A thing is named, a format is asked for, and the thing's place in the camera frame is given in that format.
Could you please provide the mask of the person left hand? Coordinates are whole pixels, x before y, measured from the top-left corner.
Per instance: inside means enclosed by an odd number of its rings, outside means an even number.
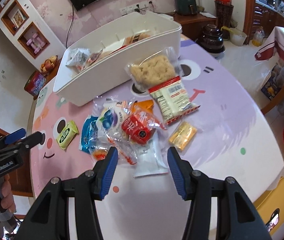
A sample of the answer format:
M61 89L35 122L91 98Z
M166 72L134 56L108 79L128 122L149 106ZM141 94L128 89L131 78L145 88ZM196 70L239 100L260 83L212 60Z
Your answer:
M3 199L1 201L2 208L9 210L11 213L16 212L16 205L13 199L13 194L11 190L11 184L9 182L10 176L6 174L4 176L4 182L2 184L2 195Z

